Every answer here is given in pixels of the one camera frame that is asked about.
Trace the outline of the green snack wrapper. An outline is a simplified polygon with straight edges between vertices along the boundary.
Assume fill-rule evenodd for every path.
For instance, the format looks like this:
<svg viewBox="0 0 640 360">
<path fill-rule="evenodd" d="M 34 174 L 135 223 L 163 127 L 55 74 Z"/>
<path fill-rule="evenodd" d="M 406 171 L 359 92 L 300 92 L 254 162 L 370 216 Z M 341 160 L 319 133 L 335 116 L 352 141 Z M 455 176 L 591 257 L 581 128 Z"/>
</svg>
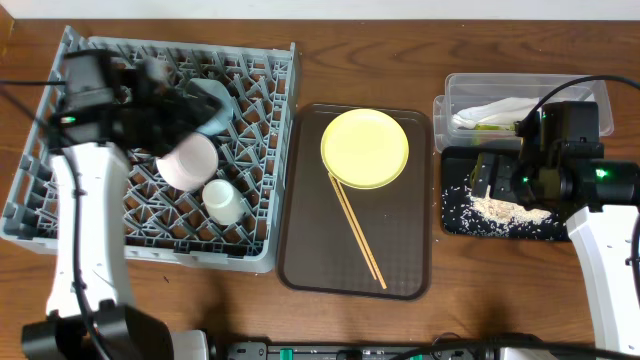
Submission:
<svg viewBox="0 0 640 360">
<path fill-rule="evenodd" d="M 473 127 L 475 131 L 515 131 L 514 124 L 490 124 L 490 123 L 480 123 L 476 124 Z"/>
</svg>

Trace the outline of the wooden chopstick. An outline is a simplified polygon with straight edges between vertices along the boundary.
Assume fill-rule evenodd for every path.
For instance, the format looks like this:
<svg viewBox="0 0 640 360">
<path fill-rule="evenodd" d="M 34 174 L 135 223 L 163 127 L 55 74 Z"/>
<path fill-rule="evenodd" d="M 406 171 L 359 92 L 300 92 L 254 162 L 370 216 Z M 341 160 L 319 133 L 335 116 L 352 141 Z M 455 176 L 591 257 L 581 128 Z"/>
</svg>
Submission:
<svg viewBox="0 0 640 360">
<path fill-rule="evenodd" d="M 352 206 L 351 206 L 351 204 L 350 204 L 350 202 L 349 202 L 349 200 L 348 200 L 348 197 L 346 196 L 346 192 L 345 192 L 345 190 L 343 189 L 343 187 L 342 187 L 341 183 L 340 183 L 339 181 L 338 181 L 338 183 L 339 183 L 339 187 L 340 187 L 340 190 L 341 190 L 341 192 L 342 192 L 342 195 L 343 195 L 344 201 L 345 201 L 345 203 L 347 204 L 347 208 L 348 208 L 348 210 L 349 210 L 349 212 L 350 212 L 350 215 L 352 216 L 352 219 L 353 219 L 353 221 L 354 221 L 354 223 L 355 223 L 356 229 L 357 229 L 357 231 L 358 231 L 358 233 L 359 233 L 359 236 L 360 236 L 360 238 L 361 238 L 361 240 L 362 240 L 362 243 L 364 244 L 364 248 L 365 248 L 366 254 L 369 256 L 369 258 L 370 258 L 370 260 L 371 260 L 371 263 L 372 263 L 372 265 L 373 265 L 373 268 L 374 268 L 374 270 L 375 270 L 375 273 L 376 273 L 376 275 L 377 275 L 377 278 L 378 278 L 378 280 L 377 280 L 377 281 L 380 283 L 380 286 L 381 286 L 383 289 L 387 289 L 386 281 L 385 281 L 385 279 L 384 279 L 384 277 L 383 277 L 383 275 L 382 275 L 382 273 L 381 273 L 381 271 L 380 271 L 380 269 L 379 269 L 379 266 L 378 266 L 378 264 L 377 264 L 377 261 L 376 261 L 376 259 L 375 259 L 374 255 L 373 255 L 373 252 L 371 251 L 371 248 L 370 248 L 370 246 L 369 246 L 369 243 L 368 243 L 368 241 L 367 241 L 367 239 L 366 239 L 366 237 L 365 237 L 365 235 L 364 235 L 364 232 L 363 232 L 363 230 L 362 230 L 362 228 L 361 228 L 361 226 L 360 226 L 360 223 L 359 223 L 359 221 L 358 221 L 358 219 L 357 219 L 357 217 L 356 217 L 356 214 L 355 214 L 355 212 L 354 212 L 354 210 L 353 210 L 353 208 L 352 208 Z"/>
<path fill-rule="evenodd" d="M 362 243 L 362 240 L 361 240 L 361 238 L 359 236 L 359 233 L 358 233 L 358 231 L 356 229 L 355 223 L 354 223 L 354 221 L 352 219 L 352 216 L 350 215 L 350 212 L 349 212 L 349 210 L 347 208 L 347 204 L 344 201 L 342 192 L 341 192 L 340 187 L 339 187 L 339 183 L 330 173 L 327 173 L 327 176 L 328 176 L 329 181 L 330 181 L 330 183 L 331 183 L 331 185 L 332 185 L 332 187 L 334 189 L 334 192 L 335 192 L 336 197 L 337 197 L 337 199 L 338 199 L 338 201 L 340 203 L 340 206 L 341 206 L 341 208 L 342 208 L 342 210 L 343 210 L 343 212 L 345 214 L 345 217 L 346 217 L 347 222 L 348 222 L 348 224 L 349 224 L 349 226 L 351 228 L 351 231 L 352 231 L 352 233 L 353 233 L 353 235 L 354 235 L 354 237 L 356 239 L 356 243 L 357 243 L 357 245 L 358 245 L 358 247 L 360 249 L 360 252 L 361 252 L 361 254 L 362 254 L 363 258 L 364 258 L 364 261 L 365 261 L 366 265 L 368 266 L 368 269 L 369 269 L 369 271 L 371 273 L 371 276 L 372 276 L 373 280 L 377 281 L 378 280 L 377 275 L 375 273 L 375 270 L 373 268 L 373 265 L 371 263 L 371 260 L 370 260 L 369 256 L 366 254 L 366 251 L 365 251 L 365 248 L 364 248 L 364 244 Z"/>
</svg>

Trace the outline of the white small cup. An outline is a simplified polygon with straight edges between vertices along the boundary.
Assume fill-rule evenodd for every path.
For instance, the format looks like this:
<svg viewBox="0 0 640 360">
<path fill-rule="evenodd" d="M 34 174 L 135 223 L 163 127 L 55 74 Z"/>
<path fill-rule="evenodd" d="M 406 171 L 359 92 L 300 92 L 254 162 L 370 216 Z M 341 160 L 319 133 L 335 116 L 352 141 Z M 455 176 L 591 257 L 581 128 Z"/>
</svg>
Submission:
<svg viewBox="0 0 640 360">
<path fill-rule="evenodd" d="M 215 179 L 207 183 L 202 198 L 209 217 L 219 225 L 231 225 L 245 216 L 241 193 L 226 180 Z"/>
</svg>

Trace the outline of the pink shallow bowl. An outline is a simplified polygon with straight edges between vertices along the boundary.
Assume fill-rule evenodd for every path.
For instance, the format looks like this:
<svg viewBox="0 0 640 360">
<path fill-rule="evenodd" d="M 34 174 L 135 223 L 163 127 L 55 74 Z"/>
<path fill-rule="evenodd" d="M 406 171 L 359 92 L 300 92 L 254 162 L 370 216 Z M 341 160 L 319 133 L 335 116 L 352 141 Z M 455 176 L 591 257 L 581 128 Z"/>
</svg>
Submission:
<svg viewBox="0 0 640 360">
<path fill-rule="evenodd" d="M 192 133 L 167 155 L 156 160 L 160 176 L 181 191 L 193 191 L 216 172 L 219 157 L 215 145 L 206 136 Z"/>
</svg>

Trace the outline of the white napkin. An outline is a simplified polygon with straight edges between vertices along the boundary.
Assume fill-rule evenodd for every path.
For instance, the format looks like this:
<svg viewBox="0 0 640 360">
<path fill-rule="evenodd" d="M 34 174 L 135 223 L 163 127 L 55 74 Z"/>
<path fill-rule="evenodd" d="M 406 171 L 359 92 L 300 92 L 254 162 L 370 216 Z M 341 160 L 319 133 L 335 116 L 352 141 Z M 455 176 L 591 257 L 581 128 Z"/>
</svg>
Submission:
<svg viewBox="0 0 640 360">
<path fill-rule="evenodd" d="M 537 98 L 509 97 L 487 105 L 462 109 L 451 117 L 451 123 L 463 129 L 497 127 L 511 129 L 523 120 L 538 103 Z"/>
</svg>

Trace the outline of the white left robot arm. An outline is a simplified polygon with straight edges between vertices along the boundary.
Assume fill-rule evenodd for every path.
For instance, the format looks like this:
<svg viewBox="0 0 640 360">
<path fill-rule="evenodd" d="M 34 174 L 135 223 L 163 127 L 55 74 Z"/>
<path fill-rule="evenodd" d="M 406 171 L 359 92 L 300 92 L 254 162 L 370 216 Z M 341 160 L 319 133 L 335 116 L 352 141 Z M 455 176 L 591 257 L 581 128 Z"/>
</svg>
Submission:
<svg viewBox="0 0 640 360">
<path fill-rule="evenodd" d="M 43 321 L 25 325 L 29 359 L 206 359 L 205 332 L 173 332 L 136 308 L 125 259 L 131 149 L 169 154 L 204 123 L 205 102 L 177 91 L 168 66 L 131 67 L 113 51 L 63 59 L 63 96 L 42 122 L 57 188 L 56 270 Z"/>
</svg>

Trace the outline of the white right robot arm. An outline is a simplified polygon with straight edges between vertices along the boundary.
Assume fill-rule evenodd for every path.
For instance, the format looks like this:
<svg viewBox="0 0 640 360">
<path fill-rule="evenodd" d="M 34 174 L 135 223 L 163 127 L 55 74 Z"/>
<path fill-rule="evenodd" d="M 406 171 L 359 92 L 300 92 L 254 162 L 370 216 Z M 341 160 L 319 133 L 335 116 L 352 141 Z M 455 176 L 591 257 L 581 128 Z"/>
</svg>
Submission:
<svg viewBox="0 0 640 360">
<path fill-rule="evenodd" d="M 538 105 L 518 157 L 479 154 L 475 197 L 555 214 L 580 262 L 598 348 L 639 354 L 639 166 L 604 157 L 595 102 Z"/>
</svg>

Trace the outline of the yellow round plate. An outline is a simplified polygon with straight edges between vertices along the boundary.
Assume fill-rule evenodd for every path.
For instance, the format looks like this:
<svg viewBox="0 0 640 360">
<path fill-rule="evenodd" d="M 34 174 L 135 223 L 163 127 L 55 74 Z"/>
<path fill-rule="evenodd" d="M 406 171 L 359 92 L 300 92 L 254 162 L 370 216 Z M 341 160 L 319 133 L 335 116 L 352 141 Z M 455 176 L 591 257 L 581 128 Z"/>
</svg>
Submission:
<svg viewBox="0 0 640 360">
<path fill-rule="evenodd" d="M 325 128 L 320 154 L 341 184 L 361 190 L 384 187 L 404 170 L 408 137 L 391 116 L 373 109 L 346 111 Z"/>
</svg>

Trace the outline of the light blue bowl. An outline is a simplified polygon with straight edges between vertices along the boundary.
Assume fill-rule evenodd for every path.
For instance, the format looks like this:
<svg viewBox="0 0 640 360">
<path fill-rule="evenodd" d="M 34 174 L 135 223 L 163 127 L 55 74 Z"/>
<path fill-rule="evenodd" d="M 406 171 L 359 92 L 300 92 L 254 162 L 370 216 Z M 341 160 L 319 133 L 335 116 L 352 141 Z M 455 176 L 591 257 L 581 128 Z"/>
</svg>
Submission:
<svg viewBox="0 0 640 360">
<path fill-rule="evenodd" d="M 234 117 L 232 97 L 217 80 L 193 78 L 184 88 L 193 113 L 200 121 L 197 132 L 216 136 L 227 130 Z"/>
</svg>

